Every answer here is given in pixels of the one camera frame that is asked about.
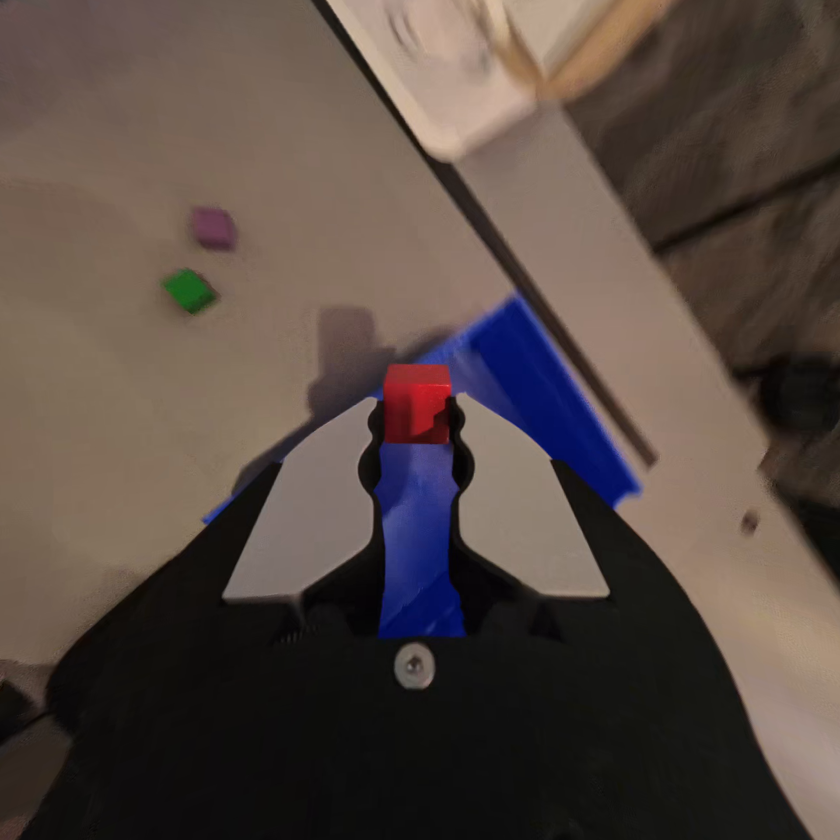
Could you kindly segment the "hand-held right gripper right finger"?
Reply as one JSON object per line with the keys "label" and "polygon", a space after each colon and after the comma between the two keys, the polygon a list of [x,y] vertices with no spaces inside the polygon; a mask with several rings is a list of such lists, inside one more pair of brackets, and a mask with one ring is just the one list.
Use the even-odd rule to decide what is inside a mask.
{"label": "hand-held right gripper right finger", "polygon": [[610,587],[549,454],[465,392],[452,409],[456,544],[539,595],[606,599]]}

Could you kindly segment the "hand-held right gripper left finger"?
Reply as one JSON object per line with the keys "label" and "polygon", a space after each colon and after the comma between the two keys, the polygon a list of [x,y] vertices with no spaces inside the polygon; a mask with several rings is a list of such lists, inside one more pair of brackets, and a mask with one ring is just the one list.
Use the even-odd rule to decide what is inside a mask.
{"label": "hand-held right gripper left finger", "polygon": [[320,426],[282,460],[224,589],[226,603],[300,602],[316,584],[373,548],[382,530],[363,457],[380,466],[371,424],[380,408],[365,397]]}

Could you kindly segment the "blue plastic bin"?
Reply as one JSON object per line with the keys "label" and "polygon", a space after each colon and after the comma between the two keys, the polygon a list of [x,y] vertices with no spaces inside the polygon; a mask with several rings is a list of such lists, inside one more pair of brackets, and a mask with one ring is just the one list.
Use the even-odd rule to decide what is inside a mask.
{"label": "blue plastic bin", "polygon": [[248,535],[241,539],[230,575],[255,525],[280,469],[294,447],[320,426],[365,397],[380,404],[371,427],[380,444],[380,466],[373,455],[363,457],[362,477],[374,489],[381,511],[380,536],[373,548],[315,584],[300,602],[257,601],[220,606],[240,612],[258,607],[279,611],[280,634],[302,632],[320,613],[337,613],[360,634],[381,637],[463,637],[503,627],[536,624],[537,634],[561,637],[553,623],[552,602],[600,602],[539,595],[523,584],[468,556],[456,544],[452,515],[454,482],[452,403],[465,392],[528,434],[551,457],[554,471],[590,544],[606,582],[597,544],[580,512],[594,508],[596,521],[616,519],[617,502],[637,494],[637,480],[613,441],[574,383],[559,352],[552,346],[528,305],[520,299],[503,304],[466,331],[447,339],[410,364],[445,364],[450,373],[449,442],[444,445],[386,444],[383,385],[341,411],[285,439],[271,454],[277,467],[266,483],[258,507],[249,517]]}

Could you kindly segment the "red wooden cube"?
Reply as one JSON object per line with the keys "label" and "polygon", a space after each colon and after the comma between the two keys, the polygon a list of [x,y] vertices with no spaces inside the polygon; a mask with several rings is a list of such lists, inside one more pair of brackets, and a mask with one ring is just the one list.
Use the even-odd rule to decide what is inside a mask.
{"label": "red wooden cube", "polygon": [[383,385],[384,442],[448,444],[451,396],[445,364],[391,364]]}

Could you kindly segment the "green wooden cube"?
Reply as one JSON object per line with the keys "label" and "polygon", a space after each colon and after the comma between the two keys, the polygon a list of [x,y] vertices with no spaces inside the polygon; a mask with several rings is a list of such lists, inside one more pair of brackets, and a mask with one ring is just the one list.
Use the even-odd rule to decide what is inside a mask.
{"label": "green wooden cube", "polygon": [[204,312],[219,299],[204,276],[190,268],[180,268],[165,276],[161,288],[179,309],[191,316]]}

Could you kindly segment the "purple wooden cube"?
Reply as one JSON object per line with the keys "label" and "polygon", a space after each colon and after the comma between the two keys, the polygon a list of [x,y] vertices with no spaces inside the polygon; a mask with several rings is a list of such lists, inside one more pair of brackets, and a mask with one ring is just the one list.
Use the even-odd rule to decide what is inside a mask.
{"label": "purple wooden cube", "polygon": [[232,251],[238,242],[238,230],[231,214],[217,206],[194,206],[191,209],[192,239],[205,250]]}

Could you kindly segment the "black strip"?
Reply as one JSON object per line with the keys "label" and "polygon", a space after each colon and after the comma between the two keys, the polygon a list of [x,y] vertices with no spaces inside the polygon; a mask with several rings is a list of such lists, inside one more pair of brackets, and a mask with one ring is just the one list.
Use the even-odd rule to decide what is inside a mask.
{"label": "black strip", "polygon": [[510,248],[508,242],[501,236],[497,226],[493,223],[484,207],[476,199],[464,179],[457,173],[456,168],[448,163],[436,160],[419,143],[415,133],[409,128],[403,116],[399,113],[394,101],[387,94],[370,65],[362,57],[346,28],[341,24],[329,2],[312,1],[324,23],[332,30],[335,38],[341,43],[343,50],[358,67],[392,120],[399,126],[408,138],[417,154],[425,162],[427,168],[434,174],[439,184],[444,188],[450,200],[457,206],[466,222],[473,228],[484,246],[492,254],[498,266],[507,275],[509,281],[521,297],[528,303],[534,315],[551,336],[555,344],[562,351],[570,366],[589,386],[595,401],[616,425],[618,431],[629,443],[646,469],[653,468],[658,462],[658,454],[646,440],[634,421],[620,406],[610,388],[604,383],[595,367],[586,358],[585,353],[574,341],[561,319],[552,310],[547,299],[538,285],[527,272],[520,259]]}

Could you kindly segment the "black pole with round base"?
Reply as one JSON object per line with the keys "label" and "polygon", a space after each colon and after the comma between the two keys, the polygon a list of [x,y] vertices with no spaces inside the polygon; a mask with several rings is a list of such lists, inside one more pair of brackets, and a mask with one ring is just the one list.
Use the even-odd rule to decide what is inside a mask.
{"label": "black pole with round base", "polygon": [[785,433],[827,434],[839,421],[839,363],[824,353],[783,354],[767,363],[759,402]]}

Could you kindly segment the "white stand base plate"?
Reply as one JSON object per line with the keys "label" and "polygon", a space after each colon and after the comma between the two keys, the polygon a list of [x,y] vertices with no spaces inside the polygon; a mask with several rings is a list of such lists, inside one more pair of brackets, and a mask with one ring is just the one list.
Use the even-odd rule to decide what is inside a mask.
{"label": "white stand base plate", "polygon": [[330,1],[422,148],[456,163],[537,108],[505,67],[502,2]]}

